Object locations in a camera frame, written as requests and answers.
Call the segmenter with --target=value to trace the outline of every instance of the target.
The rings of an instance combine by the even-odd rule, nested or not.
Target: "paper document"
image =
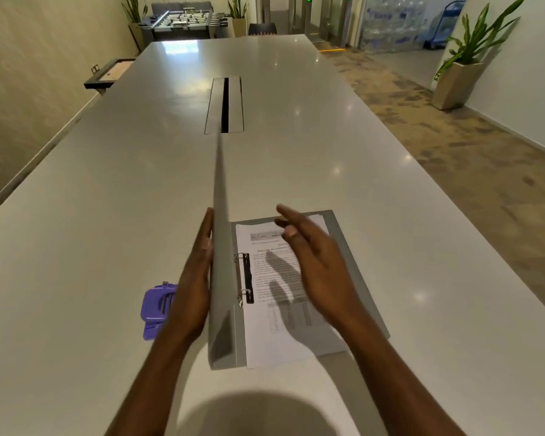
[[[322,215],[311,220],[327,232]],[[300,267],[274,222],[236,225],[239,253],[248,253],[254,303],[243,295],[248,368],[347,350],[339,334],[307,298]],[[246,289],[240,266],[242,289]]]

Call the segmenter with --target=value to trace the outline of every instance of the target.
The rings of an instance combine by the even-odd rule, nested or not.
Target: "purple hole punch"
[[[141,305],[141,319],[145,321],[144,340],[148,341],[157,337],[170,312],[177,287],[178,285],[165,281],[145,292],[144,302]]]

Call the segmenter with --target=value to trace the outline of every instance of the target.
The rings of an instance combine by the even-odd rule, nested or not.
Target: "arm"
[[[213,211],[208,208],[186,262],[169,317],[106,436],[163,435],[175,384],[189,346],[202,333],[210,308],[208,271]]]
[[[337,243],[302,214],[283,205],[283,239],[301,267],[309,299],[353,352],[391,435],[464,436],[406,366],[365,311]]]

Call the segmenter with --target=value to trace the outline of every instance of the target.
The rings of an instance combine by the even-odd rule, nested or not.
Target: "potted plant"
[[[145,42],[144,35],[139,28],[139,23],[141,23],[141,17],[144,17],[147,14],[147,5],[144,6],[143,15],[139,15],[139,0],[125,0],[125,3],[122,3],[121,5],[127,14],[127,19],[130,21],[129,30],[131,36],[135,41],[137,50],[141,53],[145,49]]]
[[[246,2],[244,2],[244,6],[240,6],[241,0],[233,0],[232,4],[229,0],[228,2],[228,10],[230,11],[230,16],[233,18],[233,29],[234,29],[234,36],[246,36]]]
[[[458,49],[451,49],[451,57],[448,58],[434,77],[438,82],[434,90],[432,105],[437,109],[445,110],[464,105],[474,83],[478,80],[484,68],[484,58],[491,47],[504,43],[505,33],[498,38],[498,34],[504,28],[515,23],[521,17],[506,22],[505,18],[516,11],[525,0],[516,0],[510,5],[499,18],[490,26],[487,25],[487,14],[490,3],[488,3],[478,16],[474,28],[470,29],[468,14],[462,17],[464,26],[464,37],[462,40],[451,36],[449,42],[458,45]]]

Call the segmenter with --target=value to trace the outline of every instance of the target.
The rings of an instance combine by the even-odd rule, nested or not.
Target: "beige planter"
[[[483,63],[462,65],[454,63],[438,80],[432,105],[439,110],[462,107],[472,92],[474,84],[480,77]]]
[[[135,45],[137,45],[137,50],[139,53],[143,52],[145,50],[144,33],[141,31],[138,23],[131,22],[129,24],[129,30],[131,31],[131,36],[133,36]]]
[[[233,18],[234,36],[236,38],[240,36],[246,36],[246,19],[245,18]]]

